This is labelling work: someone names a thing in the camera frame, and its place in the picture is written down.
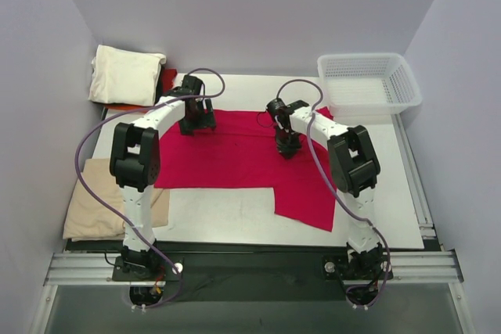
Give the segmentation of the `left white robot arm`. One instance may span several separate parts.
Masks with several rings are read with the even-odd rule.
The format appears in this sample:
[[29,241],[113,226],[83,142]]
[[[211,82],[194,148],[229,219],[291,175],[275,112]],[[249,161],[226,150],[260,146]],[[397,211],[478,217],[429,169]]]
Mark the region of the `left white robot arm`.
[[203,81],[192,72],[182,83],[162,96],[158,104],[131,123],[120,122],[114,128],[110,155],[110,173],[115,177],[124,201],[123,247],[138,253],[130,270],[140,280],[152,279],[158,261],[148,252],[155,243],[151,219],[153,186],[160,174],[160,139],[178,125],[182,135],[216,128],[212,97],[206,95]]

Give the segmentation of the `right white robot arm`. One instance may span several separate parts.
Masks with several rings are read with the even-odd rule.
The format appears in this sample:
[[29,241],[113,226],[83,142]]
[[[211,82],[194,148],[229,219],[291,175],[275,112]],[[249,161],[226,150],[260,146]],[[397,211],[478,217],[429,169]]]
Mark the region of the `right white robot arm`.
[[351,218],[348,246],[356,253],[347,258],[347,268],[356,278],[366,277],[375,268],[369,253],[380,244],[374,225],[374,193],[380,163],[369,132],[363,126],[339,124],[315,111],[302,100],[287,105],[282,99],[273,99],[266,106],[276,131],[279,154],[290,159],[301,149],[304,135],[311,151],[313,144],[328,153],[330,175],[321,175],[334,193],[342,192],[346,200],[336,201]]

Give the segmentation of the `magenta red t shirt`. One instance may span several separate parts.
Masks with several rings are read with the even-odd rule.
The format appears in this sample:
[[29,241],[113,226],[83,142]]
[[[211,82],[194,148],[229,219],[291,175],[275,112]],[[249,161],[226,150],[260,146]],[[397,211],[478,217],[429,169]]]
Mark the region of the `magenta red t shirt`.
[[271,188],[275,212],[331,231],[335,199],[322,179],[305,138],[289,160],[275,132],[251,111],[216,110],[215,130],[182,135],[178,127],[160,139],[159,189]]

